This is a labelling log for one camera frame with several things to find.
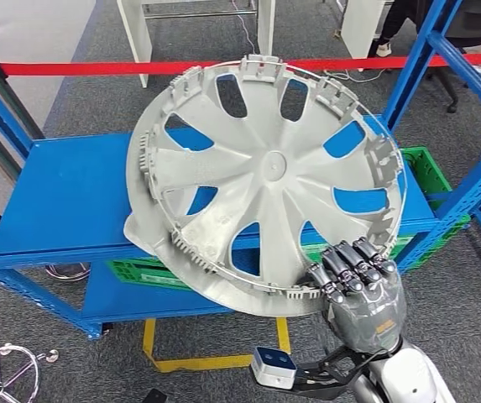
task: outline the lower shelf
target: lower shelf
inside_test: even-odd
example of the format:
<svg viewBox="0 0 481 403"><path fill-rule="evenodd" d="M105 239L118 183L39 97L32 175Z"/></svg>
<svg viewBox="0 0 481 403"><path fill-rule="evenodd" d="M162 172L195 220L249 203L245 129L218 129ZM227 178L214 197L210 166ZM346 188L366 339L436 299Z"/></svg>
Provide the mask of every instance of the lower shelf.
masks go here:
<svg viewBox="0 0 481 403"><path fill-rule="evenodd" d="M194 291L123 283L106 263L94 263L81 317L89 322L103 323L229 311Z"/></svg>

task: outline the black pants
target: black pants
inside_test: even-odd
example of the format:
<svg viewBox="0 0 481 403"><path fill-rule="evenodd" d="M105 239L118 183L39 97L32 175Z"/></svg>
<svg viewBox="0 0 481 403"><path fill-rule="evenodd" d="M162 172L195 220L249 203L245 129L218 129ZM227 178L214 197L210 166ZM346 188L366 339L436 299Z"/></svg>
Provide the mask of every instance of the black pants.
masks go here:
<svg viewBox="0 0 481 403"><path fill-rule="evenodd" d="M382 33L378 44L386 44L396 35L406 18L415 21L417 13L417 0L395 0L386 17Z"/></svg>

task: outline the white table leg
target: white table leg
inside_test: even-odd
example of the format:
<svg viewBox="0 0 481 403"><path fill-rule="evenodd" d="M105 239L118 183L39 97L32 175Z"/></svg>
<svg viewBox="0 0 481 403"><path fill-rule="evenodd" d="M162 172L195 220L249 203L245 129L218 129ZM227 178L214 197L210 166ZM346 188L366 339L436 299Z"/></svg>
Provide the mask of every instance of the white table leg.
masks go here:
<svg viewBox="0 0 481 403"><path fill-rule="evenodd" d="M144 0L117 0L124 28L136 62L151 61L152 53L151 37L141 7L143 2ZM149 75L140 74L140 79L143 88L147 87Z"/></svg>
<svg viewBox="0 0 481 403"><path fill-rule="evenodd" d="M274 44L275 0L259 0L257 37L261 55L272 55Z"/></svg>

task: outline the green plastic crate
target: green plastic crate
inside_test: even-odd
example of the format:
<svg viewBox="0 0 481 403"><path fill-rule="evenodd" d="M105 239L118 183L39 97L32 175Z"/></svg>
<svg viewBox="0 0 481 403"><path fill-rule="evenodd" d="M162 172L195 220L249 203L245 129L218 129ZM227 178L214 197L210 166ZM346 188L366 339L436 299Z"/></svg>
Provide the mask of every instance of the green plastic crate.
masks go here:
<svg viewBox="0 0 481 403"><path fill-rule="evenodd" d="M396 256L412 238L402 237L397 239L396 247L392 252L392 257ZM317 262L321 261L321 252L325 247L326 243L303 246L307 257ZM157 258L112 260L108 262L108 265L118 279L123 282L154 285L176 290L189 290L189 287L166 269Z"/></svg>
<svg viewBox="0 0 481 403"><path fill-rule="evenodd" d="M156 258L112 260L108 265L118 279L125 283L189 290Z"/></svg>
<svg viewBox="0 0 481 403"><path fill-rule="evenodd" d="M426 147L411 147L402 150L403 156L408 161L410 167L414 172L414 176L417 181L417 184L425 195L439 193L444 191L452 191L449 182L443 176L442 170L438 164L432 158L432 155L426 149ZM441 206L443 201L429 201L429 205L436 210ZM447 231L440 240L436 242L434 246L428 250L426 254L423 254L420 258L417 259L412 269L417 269L430 258L436 251L439 250L448 242L449 239L454 237L458 231L466 226L471 220L469 215L462 217L460 221L455 224L453 228Z"/></svg>
<svg viewBox="0 0 481 403"><path fill-rule="evenodd" d="M442 170L432 158L426 147L402 149L402 154L410 164L410 167L414 172L414 176L424 194L427 195L452 190L449 182L443 176ZM430 207L433 210L438 208L442 203L442 201L429 202ZM470 216L464 216L454 227L444 234L435 246L415 262L412 266L412 269L420 267L436 250L442 248L449 239L470 220ZM413 236L398 238L396 245L391 253L391 257L393 259L396 258L401 250L411 241L412 238ZM325 246L325 243L316 243L303 245L303 248L309 259L312 261L320 261L320 253L325 248ZM189 289L171 271L166 269L157 258L113 260L108 262L108 265L117 278L123 282L155 285L180 290Z"/></svg>

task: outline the gray carpet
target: gray carpet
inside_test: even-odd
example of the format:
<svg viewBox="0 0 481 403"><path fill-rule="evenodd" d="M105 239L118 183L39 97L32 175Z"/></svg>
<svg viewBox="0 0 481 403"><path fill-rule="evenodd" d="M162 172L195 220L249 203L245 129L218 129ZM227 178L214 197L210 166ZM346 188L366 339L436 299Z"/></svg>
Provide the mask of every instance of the gray carpet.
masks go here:
<svg viewBox="0 0 481 403"><path fill-rule="evenodd" d="M189 8L212 8L197 4ZM171 8L162 7L166 11ZM345 56L332 38L336 18L319 0L280 0L275 53L283 58ZM254 31L253 21L248 27ZM155 60L227 60L249 52L239 21L199 18L150 24ZM407 25L395 41L397 54L412 45ZM78 60L131 60L116 2L98 2L82 37ZM373 72L359 75L365 78ZM365 106L381 111L396 79L349 83ZM48 136L127 132L171 77L152 77L143 90L137 77L65 79L45 124ZM448 97L436 81L422 83L396 137L403 146L426 145L453 185L481 158L481 104L463 88L459 111L448 115ZM60 285L41 272L32 275L74 304L84 285ZM434 361L459 403L481 403L481 232L460 233L429 262L404 278L408 303L407 335ZM290 319L293 356L298 362L320 358L322 347L337 346L320 316ZM174 402L307 401L254 385L247 369L158 374L141 350L143 322L116 324L97 342L0 287L0 345L21 343L33 351L57 348L55 364L45 365L38 403L142 401L152 387ZM158 322L155 355L160 359L249 353L256 345L275 345L274 321L240 313ZM352 402L349 395L340 402Z"/></svg>

